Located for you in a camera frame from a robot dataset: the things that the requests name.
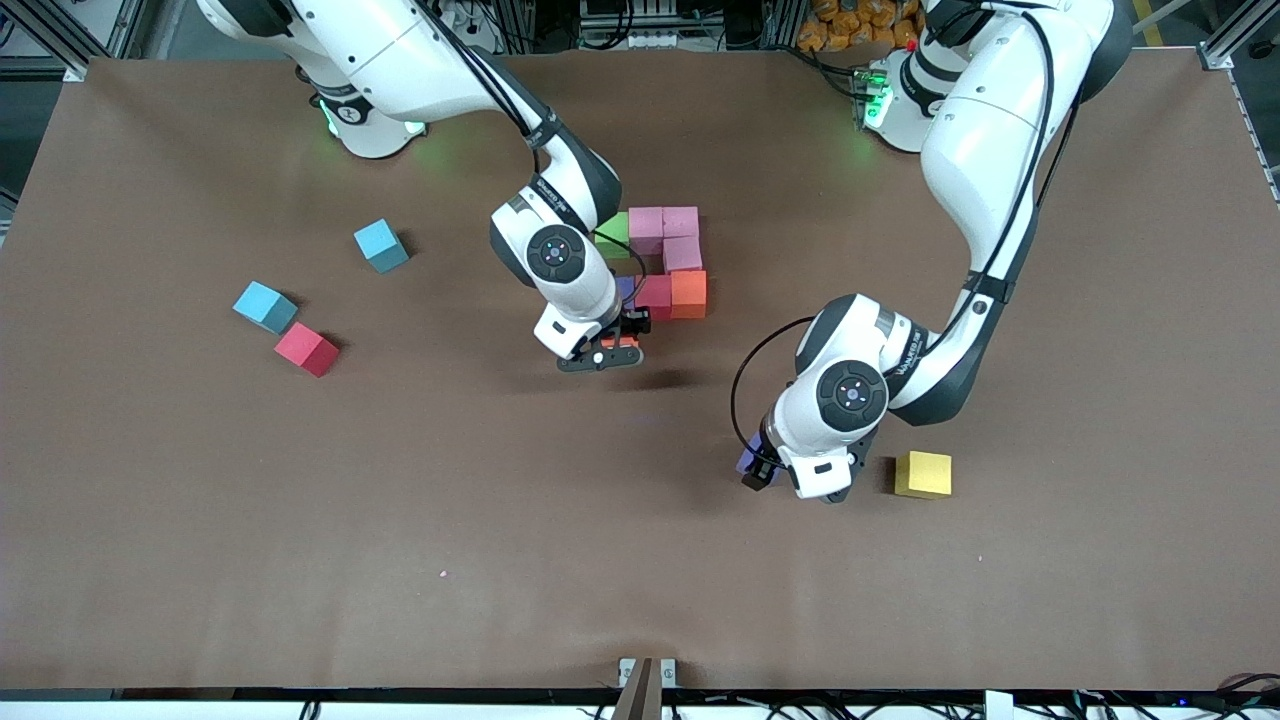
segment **black cable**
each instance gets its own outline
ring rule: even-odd
[[[998,4],[1011,5],[1015,8],[1019,5],[1025,5],[1025,3],[1015,4],[1012,1],[1006,3],[1004,0],[998,0]],[[969,305],[973,302],[974,296],[978,293],[978,286],[980,284],[980,281],[991,275],[991,269],[996,265],[996,259],[1000,258],[1000,251],[1001,249],[1004,249],[1005,242],[1009,240],[1009,231],[1012,229],[1014,220],[1018,218],[1018,210],[1023,204],[1023,197],[1027,195],[1027,191],[1030,187],[1032,181],[1036,179],[1036,168],[1039,164],[1039,156],[1042,149],[1044,147],[1046,135],[1048,135],[1048,117],[1053,105],[1053,50],[1050,47],[1048,36],[1044,35],[1044,28],[1041,27],[1039,22],[1029,12],[1025,10],[1021,13],[1021,18],[1025,19],[1028,24],[1032,26],[1033,31],[1036,31],[1036,36],[1039,38],[1041,42],[1041,49],[1044,51],[1044,108],[1041,111],[1039,128],[1036,132],[1036,145],[1032,149],[1032,155],[1030,155],[1032,159],[1030,163],[1027,164],[1027,170],[1023,173],[1023,182],[1018,188],[1018,193],[1014,195],[1014,201],[1010,204],[1009,217],[1005,219],[1004,229],[1000,231],[1000,240],[996,241],[996,247],[992,249],[991,255],[987,258],[986,265],[983,265],[982,268],[982,272],[978,273],[978,275],[974,278],[973,287],[969,288],[969,293],[965,296],[964,302],[956,310],[955,315],[951,316],[951,320],[947,322],[946,328],[943,328],[942,332],[938,333],[938,340],[933,341],[931,345],[925,346],[923,351],[920,351],[922,359],[927,357],[940,345],[942,345],[942,341],[945,341],[947,336],[951,334],[951,331],[954,331],[956,324],[960,323],[960,319],[964,318],[965,313],[969,311]]]
[[[1120,694],[1120,693],[1117,693],[1115,691],[1111,691],[1111,694],[1116,696],[1116,700],[1119,700],[1120,702],[1123,702],[1123,703],[1128,705],[1129,707],[1133,707],[1134,710],[1137,710],[1147,720],[1160,720],[1160,717],[1156,717],[1156,715],[1152,714],[1146,707],[1143,707],[1143,706],[1140,706],[1140,705],[1138,705],[1135,702],[1129,702],[1128,700],[1125,700],[1125,697],[1123,694]]]
[[[626,305],[627,302],[631,302],[632,300],[635,300],[637,295],[640,295],[640,288],[644,287],[644,282],[646,279],[649,279],[649,268],[645,266],[644,258],[641,258],[640,254],[636,252],[635,250],[632,250],[631,246],[627,245],[626,242],[622,242],[620,240],[614,240],[614,238],[604,234],[600,231],[595,231],[595,234],[603,237],[604,240],[612,242],[613,245],[617,245],[622,250],[626,250],[627,255],[630,255],[632,259],[635,259],[635,261],[640,265],[640,279],[636,281],[635,288],[632,288],[631,293],[627,295],[626,299],[622,301],[622,304]]]
[[[498,32],[500,32],[502,36],[507,38],[507,42],[512,42],[512,41],[515,41],[515,42],[527,42],[529,44],[529,49],[532,50],[532,47],[534,47],[534,38],[531,38],[531,37],[524,37],[524,36],[520,36],[520,35],[512,35],[511,32],[507,32],[507,28],[502,27],[502,23],[498,22],[497,15],[493,14],[493,8],[490,8],[485,3],[480,3],[479,0],[474,0],[472,1],[472,6],[475,6],[475,5],[480,5],[480,12],[484,13],[485,19],[488,19],[490,23],[493,23],[493,28],[497,29]],[[511,49],[509,47],[507,49],[507,54],[508,55],[511,54]]]
[[[787,53],[792,58],[800,60],[801,63],[809,65],[810,68],[826,70],[833,76],[850,77],[854,74],[852,68],[841,68],[840,65],[831,65],[828,63],[823,63],[818,58],[810,58],[809,55],[805,55],[803,51],[790,45],[765,45],[764,47],[760,47],[760,50],[781,50],[783,53]]]
[[[492,97],[494,104],[498,105],[498,109],[507,115],[507,119],[516,124],[516,128],[520,129],[520,135],[529,138],[532,129],[529,127],[529,123],[525,122],[524,115],[520,114],[520,110],[511,100],[511,96],[507,95],[507,91],[503,90],[498,79],[494,78],[493,72],[490,72],[484,60],[481,60],[467,44],[462,42],[452,29],[447,28],[444,22],[440,20],[435,13],[428,9],[422,0],[413,0],[413,4],[426,17],[428,22],[431,23],[435,32],[448,41],[449,46],[458,54],[458,58],[462,59],[462,63],[471,70],[471,74],[480,82],[480,86],[489,94],[489,97]],[[530,147],[529,151],[532,156],[534,174],[536,176],[541,172],[541,159],[538,156],[538,149]]]
[[[783,717],[785,720],[796,720],[795,717],[787,715],[786,712],[782,712],[783,707],[785,706],[781,705],[774,705],[769,707],[769,716],[765,717],[764,720],[773,720],[774,717]]]
[[[1048,707],[1046,707],[1044,710],[1036,710],[1034,707],[1032,707],[1029,705],[1028,706],[1019,705],[1018,707],[1019,707],[1019,710],[1025,710],[1027,712],[1030,712],[1032,715],[1039,715],[1041,717],[1052,717],[1053,720],[1062,720],[1061,715],[1059,715],[1057,712],[1053,712]]]
[[[741,379],[742,379],[742,372],[746,370],[748,364],[751,363],[751,357],[755,357],[756,352],[759,352],[760,350],[763,350],[764,346],[767,346],[771,342],[773,342],[773,340],[777,338],[780,334],[790,331],[791,328],[794,328],[796,325],[803,325],[805,323],[813,322],[813,319],[814,319],[814,315],[809,315],[808,318],[800,318],[799,320],[791,320],[790,323],[787,323],[787,324],[782,325],[781,328],[773,331],[772,333],[769,333],[769,336],[765,337],[764,340],[762,340],[760,342],[755,343],[755,347],[753,347],[751,351],[746,354],[746,357],[742,359],[742,364],[737,366],[737,372],[733,373],[733,384],[731,384],[730,388],[728,388],[728,419],[733,424],[733,434],[737,436],[737,441],[742,443],[742,447],[748,452],[750,452],[753,457],[755,457],[756,460],[759,460],[762,462],[768,462],[769,465],[772,465],[774,468],[782,468],[782,464],[780,464],[776,460],[771,460],[771,459],[760,455],[759,452],[756,452],[756,450],[754,447],[751,447],[751,445],[746,441],[746,438],[742,437],[742,429],[737,425],[737,383],[741,382]]]
[[[1066,149],[1066,141],[1071,138],[1071,128],[1075,127],[1075,115],[1080,111],[1080,94],[1075,94],[1075,100],[1071,100],[1071,115],[1066,119],[1066,124],[1062,127],[1062,140],[1057,141],[1057,150],[1053,151],[1053,160],[1048,164],[1048,172],[1044,173],[1044,184],[1041,186],[1039,195],[1036,196],[1036,206],[1039,208],[1044,204],[1044,193],[1048,192],[1050,183],[1053,182],[1053,173],[1057,172],[1057,161],[1062,159],[1062,150]]]
[[[1222,687],[1217,688],[1217,691],[1215,691],[1215,692],[1217,692],[1217,693],[1229,693],[1229,692],[1233,692],[1233,691],[1238,691],[1238,689],[1240,689],[1240,688],[1243,688],[1245,685],[1252,685],[1253,683],[1257,683],[1258,680],[1280,680],[1280,675],[1277,675],[1275,673],[1254,673],[1253,675],[1249,675],[1247,678],[1236,680],[1236,682],[1231,683],[1230,685],[1222,685]]]
[[[820,74],[822,79],[827,81],[827,85],[829,85],[831,88],[835,90],[836,92],[844,95],[845,97],[849,97],[850,100],[861,100],[864,102],[870,102],[872,100],[876,100],[876,96],[869,92],[854,92],[851,90],[845,90],[844,87],[840,87],[840,83],[837,83],[835,78],[831,77],[831,74],[828,74],[827,64],[818,60],[817,53],[813,54],[813,60],[814,63],[817,63],[815,67],[818,68],[818,74]]]
[[[625,41],[627,36],[631,35],[631,28],[635,24],[635,19],[636,19],[635,4],[632,3],[632,0],[626,0],[626,5],[618,9],[618,27],[617,29],[613,31],[613,37],[607,40],[604,45],[591,45],[585,40],[580,40],[579,45],[589,50],[613,50],[618,45],[622,45],[622,41]],[[623,22],[626,23],[626,28],[623,28]]]

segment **brown table surface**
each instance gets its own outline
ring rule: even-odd
[[[284,63],[95,63],[0,254],[0,684],[1207,688],[1280,666],[1280,213],[1228,77],[1139,51],[1085,105],[954,421],[884,423],[842,506],[739,484],[730,378],[846,292],[940,327],[965,245],[918,160],[785,55],[515,63],[696,204],[713,309],[566,377],[492,255],[498,114],[347,155]],[[417,255],[378,275],[352,231]],[[347,348],[316,380],[257,279]],[[794,333],[744,382],[790,379]],[[955,497],[886,492],[908,450]],[[447,577],[440,577],[447,571]]]

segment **pink cube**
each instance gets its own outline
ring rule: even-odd
[[[698,236],[668,237],[662,241],[662,272],[701,270],[703,251],[698,246]]]
[[[698,208],[663,208],[662,237],[698,236]]]
[[[662,252],[662,208],[631,208],[627,210],[627,237],[631,250],[640,255]]]
[[[338,359],[338,346],[302,323],[293,323],[280,342],[275,343],[275,351],[317,378],[328,373]]]

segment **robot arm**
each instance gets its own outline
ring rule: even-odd
[[[319,94],[330,131],[356,155],[381,158],[425,124],[503,110],[550,161],[494,211],[490,245],[547,300],[534,334],[564,370],[631,365],[639,348],[599,347],[605,331],[646,332],[623,314],[613,275],[589,233],[622,199],[617,174],[513,74],[463,45],[413,0],[197,0],[225,35],[292,56]]]
[[[1119,60],[1105,42],[1114,26],[1128,27],[1110,0],[1019,4],[1025,12],[1001,3],[960,5],[982,10],[970,12],[982,22],[966,28],[968,67],[941,102],[927,106],[932,118],[920,164],[969,243],[969,279],[941,333],[861,295],[828,302],[800,342],[795,383],[750,443],[742,468],[751,487],[767,486],[786,468],[800,497],[837,502],[886,413],[925,425],[960,411],[1036,233],[1032,186],[1047,138],[1087,76],[1110,72],[1110,79],[1128,51],[1128,36]],[[1100,46],[1108,49],[1102,69],[1094,63]],[[913,65],[911,59],[897,64],[904,76]],[[918,94],[904,90],[904,76],[891,73],[886,92],[900,91],[896,101],[910,106]],[[886,124],[891,119],[886,115]]]

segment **foam block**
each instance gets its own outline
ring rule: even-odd
[[[608,240],[604,240],[604,237],[602,237],[602,234],[605,234],[621,242],[622,245],[630,245],[631,240],[630,234],[627,234],[626,213],[618,213],[617,215],[613,215],[612,218],[605,220],[604,224],[595,228],[595,232],[599,233],[593,236],[595,238],[595,249],[599,250],[600,255],[603,255],[607,260],[621,260],[623,258],[631,256],[631,254],[627,252],[626,247],[618,247],[616,242],[609,242]]]
[[[232,309],[275,334],[283,333],[298,313],[298,306],[289,302],[289,299],[257,281],[248,283]]]
[[[628,334],[621,336],[618,338],[614,338],[613,336],[608,337],[602,336],[600,346],[607,350],[613,350],[614,347],[640,347],[640,341],[636,340],[635,336],[628,336]]]
[[[707,316],[705,270],[676,270],[671,273],[671,316],[673,319]]]
[[[632,292],[635,292],[635,290],[636,290],[636,279],[634,277],[631,277],[631,275],[618,275],[616,279],[618,282],[618,295],[622,297],[622,300],[626,300],[628,295],[631,295]],[[623,310],[635,310],[636,309],[635,300],[632,299],[631,301],[625,302],[622,305],[622,309]]]
[[[698,246],[698,236],[668,237],[663,240],[662,269],[666,273],[701,270],[703,251]]]
[[[763,447],[763,443],[760,442],[760,433],[756,432],[754,436],[751,436],[751,439],[746,445],[751,450],[759,452],[760,447]],[[755,455],[751,454],[751,450],[744,448],[742,450],[742,455],[739,456],[737,465],[733,466],[733,469],[737,470],[737,474],[746,475],[748,470],[750,469],[751,462],[755,460]],[[771,468],[765,469],[764,474],[765,474],[767,479],[765,478],[756,478],[753,483],[750,483],[750,487],[753,489],[764,489],[764,488],[769,487],[771,484],[773,484],[773,480],[776,480],[777,477],[778,477],[778,468],[777,466],[771,466]]]
[[[338,346],[302,323],[293,323],[289,332],[275,343],[275,351],[317,378],[328,373],[338,359]]]
[[[632,208],[627,211],[627,237],[640,255],[662,252],[662,208]]]
[[[671,275],[649,275],[636,295],[636,307],[648,307],[649,319],[671,319]]]
[[[408,260],[408,252],[387,220],[356,231],[360,252],[379,273],[385,273]]]
[[[663,208],[662,237],[698,234],[698,208]]]
[[[951,497],[951,456],[913,450],[897,459],[893,492],[908,497]]]

